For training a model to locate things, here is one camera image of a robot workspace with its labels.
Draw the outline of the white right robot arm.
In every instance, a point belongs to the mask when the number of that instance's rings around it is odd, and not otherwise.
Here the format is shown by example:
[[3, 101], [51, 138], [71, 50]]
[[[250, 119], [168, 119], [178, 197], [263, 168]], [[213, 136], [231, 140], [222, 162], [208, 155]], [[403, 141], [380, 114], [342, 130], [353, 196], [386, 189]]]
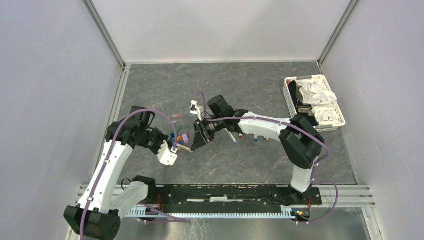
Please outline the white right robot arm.
[[221, 95], [210, 99], [207, 105], [213, 113], [209, 117], [203, 116], [204, 110], [197, 100], [192, 100], [190, 104], [190, 113], [198, 117], [193, 123], [195, 135], [192, 151], [211, 143], [215, 134], [222, 130], [278, 141], [293, 164], [289, 199], [295, 204], [302, 204], [309, 198], [314, 164], [322, 150], [328, 148], [323, 137], [304, 116], [297, 114], [292, 118], [274, 118], [245, 109], [233, 109]]

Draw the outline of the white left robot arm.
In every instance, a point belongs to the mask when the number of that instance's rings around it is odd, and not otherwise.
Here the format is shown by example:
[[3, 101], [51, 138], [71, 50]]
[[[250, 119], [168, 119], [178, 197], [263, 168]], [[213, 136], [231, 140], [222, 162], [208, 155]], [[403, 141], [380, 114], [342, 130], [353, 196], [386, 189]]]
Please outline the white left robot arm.
[[136, 107], [120, 121], [112, 122], [106, 130], [103, 152], [94, 174], [76, 205], [69, 205], [64, 218], [80, 239], [113, 240], [122, 219], [139, 202], [153, 203], [157, 190], [152, 178], [136, 176], [129, 187], [118, 196], [113, 192], [125, 163], [136, 147], [150, 150], [159, 162], [172, 166], [177, 160], [177, 143], [151, 125], [156, 115], [164, 117], [174, 134], [177, 128], [162, 111]]

